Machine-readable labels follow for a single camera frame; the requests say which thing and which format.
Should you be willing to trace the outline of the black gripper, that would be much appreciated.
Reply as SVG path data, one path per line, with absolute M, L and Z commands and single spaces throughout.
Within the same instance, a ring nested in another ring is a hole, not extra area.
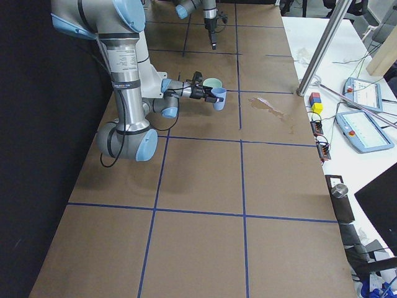
M 205 99 L 206 102 L 210 102 L 212 104 L 223 102 L 224 99 L 222 97 L 211 97 L 208 94 L 212 93 L 211 87 L 205 86 L 193 86 L 191 87 L 190 97 L 192 99 Z
M 212 50 L 216 50 L 217 39 L 216 39 L 216 27 L 217 19 L 215 18 L 204 18 L 205 28 L 209 31 L 209 39 L 212 46 Z

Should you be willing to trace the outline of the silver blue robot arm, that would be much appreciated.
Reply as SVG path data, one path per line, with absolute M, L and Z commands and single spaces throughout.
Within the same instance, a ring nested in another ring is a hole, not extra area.
M 186 0 L 180 1 L 175 6 L 176 13 L 180 19 L 185 19 L 195 10 L 201 8 L 203 10 L 203 19 L 206 30 L 208 31 L 208 38 L 213 50 L 216 50 L 216 28 L 218 9 L 215 0 Z
M 97 133 L 102 155 L 115 160 L 150 160 L 157 148 L 158 133 L 147 115 L 176 118 L 182 97 L 204 99 L 217 111 L 224 108 L 226 93 L 203 85 L 200 72 L 190 80 L 176 81 L 151 64 L 143 1 L 52 1 L 51 18 L 59 32 L 97 41 L 103 56 L 118 118 Z

